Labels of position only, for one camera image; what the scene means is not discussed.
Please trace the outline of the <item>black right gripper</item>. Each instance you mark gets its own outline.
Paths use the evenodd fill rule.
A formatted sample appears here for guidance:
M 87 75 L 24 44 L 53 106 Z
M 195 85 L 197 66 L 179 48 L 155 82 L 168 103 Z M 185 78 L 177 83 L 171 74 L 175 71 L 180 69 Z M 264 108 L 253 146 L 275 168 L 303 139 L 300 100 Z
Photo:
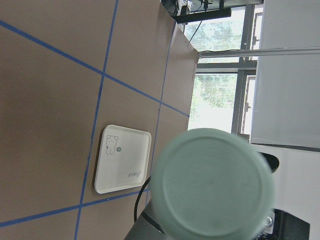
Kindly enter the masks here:
M 308 240 L 310 224 L 286 211 L 274 209 L 255 240 Z

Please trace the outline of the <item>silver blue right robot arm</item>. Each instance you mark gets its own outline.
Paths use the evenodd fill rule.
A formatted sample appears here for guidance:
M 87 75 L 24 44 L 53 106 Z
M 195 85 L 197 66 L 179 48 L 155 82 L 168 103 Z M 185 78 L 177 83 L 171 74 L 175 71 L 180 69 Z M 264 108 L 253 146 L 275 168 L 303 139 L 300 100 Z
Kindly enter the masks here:
M 274 209 L 266 227 L 255 240 L 308 240 L 310 224 L 286 211 Z M 161 227 L 144 211 L 125 237 L 126 240 L 169 240 Z

